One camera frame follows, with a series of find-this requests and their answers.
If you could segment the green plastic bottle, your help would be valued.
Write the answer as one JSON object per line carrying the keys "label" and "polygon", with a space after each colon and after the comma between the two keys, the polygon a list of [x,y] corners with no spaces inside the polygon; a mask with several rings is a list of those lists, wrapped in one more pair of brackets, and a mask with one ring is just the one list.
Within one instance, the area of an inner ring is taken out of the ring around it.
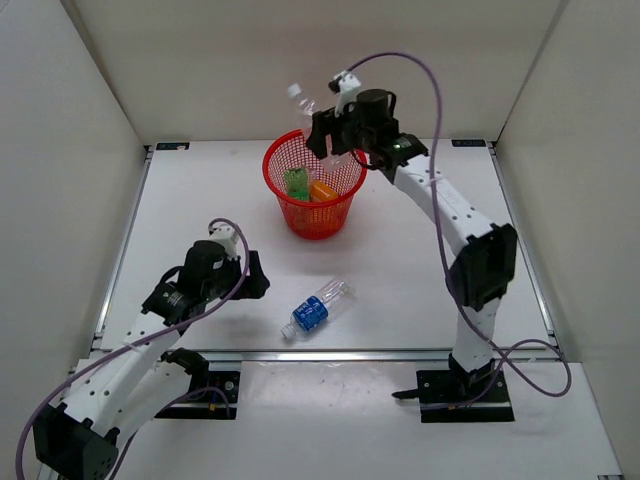
{"label": "green plastic bottle", "polygon": [[309,177],[305,167],[288,169],[284,173],[286,193],[290,198],[298,201],[308,202]]}

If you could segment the orange juice bottle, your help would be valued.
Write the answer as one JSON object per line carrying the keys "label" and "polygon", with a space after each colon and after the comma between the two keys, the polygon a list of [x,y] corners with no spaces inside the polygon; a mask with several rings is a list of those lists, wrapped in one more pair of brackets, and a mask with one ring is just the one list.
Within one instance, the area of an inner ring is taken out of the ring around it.
{"label": "orange juice bottle", "polygon": [[309,186],[309,197],[314,203],[326,203],[339,198],[339,194],[320,180],[313,181]]}

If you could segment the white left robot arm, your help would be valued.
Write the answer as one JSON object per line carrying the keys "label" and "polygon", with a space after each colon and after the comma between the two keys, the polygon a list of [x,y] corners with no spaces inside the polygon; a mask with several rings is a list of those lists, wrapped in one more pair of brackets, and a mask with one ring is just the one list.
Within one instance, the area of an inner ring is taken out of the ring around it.
{"label": "white left robot arm", "polygon": [[176,398],[198,400],[210,386],[205,358],[174,345],[188,322],[221,300],[260,299],[270,286],[259,254],[241,267],[235,239],[199,240],[143,302],[125,352],[103,357],[57,406],[33,424],[39,461],[66,479],[103,479],[135,432]]}

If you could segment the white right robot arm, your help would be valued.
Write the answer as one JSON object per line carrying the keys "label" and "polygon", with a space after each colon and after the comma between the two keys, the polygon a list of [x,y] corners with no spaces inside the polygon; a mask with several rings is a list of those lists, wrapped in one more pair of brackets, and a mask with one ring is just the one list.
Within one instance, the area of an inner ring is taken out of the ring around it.
{"label": "white right robot arm", "polygon": [[394,117],[396,96],[382,89],[330,85],[335,107],[312,116],[307,147],[320,159],[360,150],[365,168],[377,170],[434,223],[454,255],[444,264],[445,285],[458,308],[449,356],[449,387],[470,400],[494,373],[492,339],[497,310],[515,274],[517,233],[478,212],[437,172],[433,152],[403,133]]}

